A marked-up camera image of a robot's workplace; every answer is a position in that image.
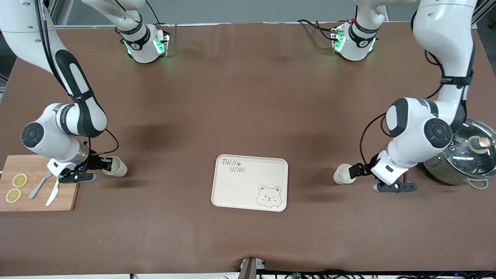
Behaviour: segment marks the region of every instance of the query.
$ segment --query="white paper cup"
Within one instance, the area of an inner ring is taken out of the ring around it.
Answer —
[[[356,177],[351,179],[350,177],[350,164],[341,164],[334,172],[334,182],[337,184],[350,184],[356,180]]]
[[[127,173],[127,166],[124,162],[122,162],[122,160],[117,156],[110,156],[109,158],[112,158],[112,166],[110,171],[102,170],[103,173],[117,177],[124,176]]]

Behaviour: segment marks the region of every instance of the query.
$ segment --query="cooking pot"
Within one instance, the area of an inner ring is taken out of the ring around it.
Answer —
[[[438,155],[424,162],[427,170],[452,185],[468,184],[485,189],[488,178],[496,175],[496,132],[486,124],[467,119],[453,140]]]

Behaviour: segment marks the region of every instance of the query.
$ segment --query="butter knife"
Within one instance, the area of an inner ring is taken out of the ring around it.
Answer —
[[[50,197],[48,198],[47,204],[45,206],[49,206],[59,193],[59,179],[57,178],[57,181],[55,182],[54,189],[52,190],[52,193],[50,194]]]
[[[43,183],[51,176],[52,176],[52,172],[48,171],[47,174],[45,174],[45,176],[41,179],[40,183],[38,183],[38,185],[36,185],[36,187],[29,193],[28,199],[34,199],[34,197],[40,190]]]

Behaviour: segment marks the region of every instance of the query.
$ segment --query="wooden cutting board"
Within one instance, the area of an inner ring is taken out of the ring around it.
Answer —
[[[49,206],[45,206],[52,193],[56,178],[52,175],[45,181],[34,199],[28,199],[29,193],[47,174],[49,159],[40,155],[11,155],[7,157],[0,179],[0,211],[65,211],[74,208],[78,184],[60,184],[59,193]],[[28,176],[28,182],[20,187],[21,198],[14,203],[5,199],[7,192],[15,188],[12,179],[19,173]]]

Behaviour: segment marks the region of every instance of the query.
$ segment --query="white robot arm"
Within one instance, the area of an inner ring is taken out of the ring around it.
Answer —
[[[417,163],[443,151],[453,131],[464,122],[473,74],[471,18],[475,6],[476,0],[421,0],[413,33],[441,66],[439,98],[400,98],[389,107],[386,124],[394,139],[368,165],[380,181],[374,190],[399,190],[398,179]],[[357,165],[351,167],[350,177],[365,175],[358,169]]]
[[[362,60],[372,51],[378,30],[384,22],[382,5],[405,6],[417,0],[354,0],[357,12],[352,22],[331,29],[332,49],[350,61]]]
[[[0,29],[13,52],[52,73],[73,102],[46,107],[37,120],[22,130],[24,146],[50,158],[48,168],[59,178],[88,161],[92,162],[90,169],[109,168],[111,162],[100,162],[99,156],[90,159],[95,152],[74,137],[97,137],[107,128],[107,115],[98,104],[77,59],[60,41],[41,1],[0,0]],[[90,176],[84,178],[96,179],[96,176]]]
[[[139,63],[150,63],[159,57],[167,57],[169,34],[152,24],[143,24],[137,10],[145,0],[82,0],[99,11],[122,35],[128,54]]]

